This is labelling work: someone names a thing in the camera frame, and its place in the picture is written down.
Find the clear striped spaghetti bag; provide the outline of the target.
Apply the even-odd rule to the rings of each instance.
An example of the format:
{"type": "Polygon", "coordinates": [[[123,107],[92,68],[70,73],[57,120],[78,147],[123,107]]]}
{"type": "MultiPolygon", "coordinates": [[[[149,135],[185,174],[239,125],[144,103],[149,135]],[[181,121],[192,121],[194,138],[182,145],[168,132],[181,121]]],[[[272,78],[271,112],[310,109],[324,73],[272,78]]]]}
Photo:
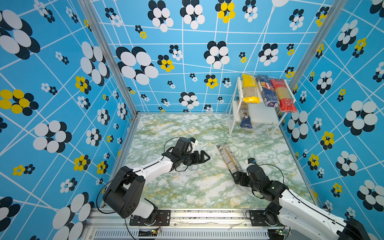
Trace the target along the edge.
{"type": "Polygon", "coordinates": [[[217,149],[232,175],[244,171],[228,144],[217,145],[217,149]]]}

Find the dark blue clear spaghetti bag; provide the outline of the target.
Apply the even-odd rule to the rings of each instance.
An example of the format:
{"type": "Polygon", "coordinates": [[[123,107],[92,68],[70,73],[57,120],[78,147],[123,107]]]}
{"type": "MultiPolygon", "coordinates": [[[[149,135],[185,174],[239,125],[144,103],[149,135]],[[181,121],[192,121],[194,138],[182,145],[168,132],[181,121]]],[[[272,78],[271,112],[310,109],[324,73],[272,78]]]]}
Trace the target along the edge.
{"type": "Polygon", "coordinates": [[[252,126],[251,117],[249,116],[249,109],[248,109],[247,103],[241,102],[239,114],[240,114],[240,119],[241,119],[241,121],[240,121],[241,128],[242,129],[252,129],[253,126],[252,126]]]}

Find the yellow spaghetti bag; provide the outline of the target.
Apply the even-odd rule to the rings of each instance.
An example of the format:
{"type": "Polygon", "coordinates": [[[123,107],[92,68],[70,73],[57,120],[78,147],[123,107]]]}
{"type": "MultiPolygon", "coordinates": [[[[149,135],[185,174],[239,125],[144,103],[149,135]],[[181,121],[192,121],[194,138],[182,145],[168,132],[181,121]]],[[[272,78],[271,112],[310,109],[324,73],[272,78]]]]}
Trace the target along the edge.
{"type": "Polygon", "coordinates": [[[259,104],[257,79],[255,76],[243,74],[243,100],[250,104],[259,104]]]}

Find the blue Barilla spaghetti bag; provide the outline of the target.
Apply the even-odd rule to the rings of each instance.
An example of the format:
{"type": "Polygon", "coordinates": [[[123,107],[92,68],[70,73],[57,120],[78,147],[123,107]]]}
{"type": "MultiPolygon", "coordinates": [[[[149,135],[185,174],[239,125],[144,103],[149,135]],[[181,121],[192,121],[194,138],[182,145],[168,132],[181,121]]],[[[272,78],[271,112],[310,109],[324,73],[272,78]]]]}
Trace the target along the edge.
{"type": "Polygon", "coordinates": [[[280,101],[271,79],[265,75],[258,75],[257,82],[266,107],[278,108],[280,101]]]}

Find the red spaghetti bag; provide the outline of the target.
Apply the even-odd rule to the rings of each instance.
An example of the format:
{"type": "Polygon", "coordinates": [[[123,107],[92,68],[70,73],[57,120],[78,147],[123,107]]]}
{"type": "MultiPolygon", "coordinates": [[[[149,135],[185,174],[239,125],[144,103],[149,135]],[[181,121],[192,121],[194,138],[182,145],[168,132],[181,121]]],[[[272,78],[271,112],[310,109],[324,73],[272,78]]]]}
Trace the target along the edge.
{"type": "Polygon", "coordinates": [[[280,101],[280,111],[283,113],[296,113],[298,110],[286,82],[283,79],[271,79],[271,82],[280,101]]]}

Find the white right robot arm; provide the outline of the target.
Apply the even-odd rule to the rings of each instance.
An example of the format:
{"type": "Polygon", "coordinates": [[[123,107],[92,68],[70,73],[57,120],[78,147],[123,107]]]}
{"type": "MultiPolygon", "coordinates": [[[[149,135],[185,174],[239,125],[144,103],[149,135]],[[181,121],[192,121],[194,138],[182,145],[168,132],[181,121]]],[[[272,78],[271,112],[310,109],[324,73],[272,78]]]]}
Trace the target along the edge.
{"type": "Polygon", "coordinates": [[[246,172],[231,170],[234,182],[262,195],[270,202],[265,208],[269,225],[284,225],[312,240],[369,240],[363,224],[355,219],[345,220],[303,199],[285,184],[271,181],[257,164],[246,172]]]}

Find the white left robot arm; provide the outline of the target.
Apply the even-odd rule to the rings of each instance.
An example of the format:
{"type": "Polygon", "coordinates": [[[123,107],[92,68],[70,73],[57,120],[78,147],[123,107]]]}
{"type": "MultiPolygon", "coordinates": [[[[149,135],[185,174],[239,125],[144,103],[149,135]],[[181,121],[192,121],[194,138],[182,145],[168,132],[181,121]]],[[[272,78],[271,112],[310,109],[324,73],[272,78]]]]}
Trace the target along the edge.
{"type": "Polygon", "coordinates": [[[142,167],[131,169],[124,166],[109,183],[103,195],[103,201],[123,219],[138,216],[152,223],[158,208],[151,201],[142,198],[146,184],[176,170],[180,165],[188,167],[203,164],[210,159],[211,157],[205,151],[174,154],[168,150],[155,161],[142,167]]]}

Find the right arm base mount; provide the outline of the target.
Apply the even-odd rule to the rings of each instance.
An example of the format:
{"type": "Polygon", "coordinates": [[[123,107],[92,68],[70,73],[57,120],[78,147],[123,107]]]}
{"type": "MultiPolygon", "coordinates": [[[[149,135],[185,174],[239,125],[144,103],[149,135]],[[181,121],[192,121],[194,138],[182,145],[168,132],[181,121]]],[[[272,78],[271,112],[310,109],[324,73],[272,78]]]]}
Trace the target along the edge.
{"type": "Polygon", "coordinates": [[[246,210],[245,217],[251,222],[252,227],[286,228],[279,221],[275,224],[268,223],[264,210],[246,210]]]}

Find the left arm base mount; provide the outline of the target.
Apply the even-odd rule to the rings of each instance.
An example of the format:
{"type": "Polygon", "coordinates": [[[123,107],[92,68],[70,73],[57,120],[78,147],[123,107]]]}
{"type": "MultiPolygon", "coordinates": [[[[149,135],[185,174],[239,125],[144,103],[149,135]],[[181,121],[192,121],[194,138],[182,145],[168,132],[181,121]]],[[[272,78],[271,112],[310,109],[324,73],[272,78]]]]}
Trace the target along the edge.
{"type": "Polygon", "coordinates": [[[170,219],[170,210],[155,210],[154,213],[150,214],[150,216],[146,219],[133,215],[130,219],[129,225],[135,227],[167,227],[170,225],[170,219]]]}

